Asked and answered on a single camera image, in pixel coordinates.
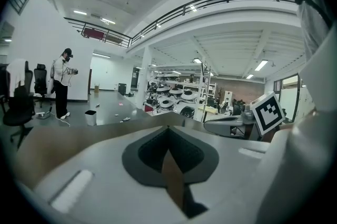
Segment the table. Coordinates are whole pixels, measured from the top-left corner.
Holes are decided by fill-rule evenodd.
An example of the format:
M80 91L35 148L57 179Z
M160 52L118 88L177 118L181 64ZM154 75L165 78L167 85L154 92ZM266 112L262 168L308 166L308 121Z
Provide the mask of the table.
M50 171L92 144L162 125L180 125L204 132L205 135L211 134L201 122L174 112L108 125L70 128L36 126L17 152L14 176L33 189Z

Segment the white panel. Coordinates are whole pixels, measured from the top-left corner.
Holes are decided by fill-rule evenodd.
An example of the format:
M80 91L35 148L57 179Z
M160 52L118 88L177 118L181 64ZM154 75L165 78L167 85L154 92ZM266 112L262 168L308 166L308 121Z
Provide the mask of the white panel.
M293 119L297 98L297 88L282 89L280 105L285 109L286 116L290 121Z

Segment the fluorescent light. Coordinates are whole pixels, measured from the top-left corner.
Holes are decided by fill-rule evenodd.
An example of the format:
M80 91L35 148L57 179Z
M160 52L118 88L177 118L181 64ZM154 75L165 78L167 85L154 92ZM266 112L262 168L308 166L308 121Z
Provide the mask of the fluorescent light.
M103 55L103 54L98 54L98 53L93 53L93 55L101 56L101 57L105 57L105 58L111 58L110 56Z
M109 21L109 20L107 20L107 19L105 19L105 18L102 18L102 20L104 20L104 21L106 21L106 22L108 22L108 23L116 24L115 22Z
M195 58L195 59L193 59L193 61L194 61L195 63L197 63L197 64L201 64L201 63L202 63L201 60L200 60L199 58Z
M74 11L74 13L86 15L86 13L85 13L85 12L82 12L82 11Z
M194 12L196 12L196 8L195 8L195 6L193 6L193 5L190 5L190 8L191 8L191 10L193 10Z
M255 71L259 71L261 68L263 68L263 66L268 63L267 60L262 60L262 62L257 66L257 68L255 69Z

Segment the column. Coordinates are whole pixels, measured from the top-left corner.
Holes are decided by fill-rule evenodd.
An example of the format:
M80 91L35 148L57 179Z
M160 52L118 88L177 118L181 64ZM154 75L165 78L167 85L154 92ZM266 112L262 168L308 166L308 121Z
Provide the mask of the column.
M138 93L136 96L136 106L138 109L143 109L143 102L145 100L145 92L147 89L147 83L150 79L150 70L148 66L151 66L152 62L152 50L150 47L144 48L142 69L139 71L138 81Z

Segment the black office chair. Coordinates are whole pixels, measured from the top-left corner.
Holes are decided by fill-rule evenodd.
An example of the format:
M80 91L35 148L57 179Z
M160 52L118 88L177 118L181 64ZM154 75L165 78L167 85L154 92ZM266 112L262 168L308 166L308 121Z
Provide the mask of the black office chair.
M233 113L232 115L241 115L241 109L239 105L234 105L233 106Z
M34 77L35 77L35 85L34 90L35 93L40 94L42 98L40 101L40 108L42 108L42 102L45 99L45 95L47 94L47 70L46 65L37 64L37 67L34 69Z
M25 123L32 119L35 115L33 95L29 93L33 79L33 72L28 69L28 62L26 62L25 69L25 85L19 86L14 91L14 97L9 96L9 83L11 80L10 74L5 70L0 70L0 84L2 92L1 106L4 111L3 122L8 126L20 126L21 130L11 135L11 142L14 136L20 136L17 148L20 147L23 138L27 136L32 128L26 128ZM4 100L8 100L9 109L6 111L4 107Z

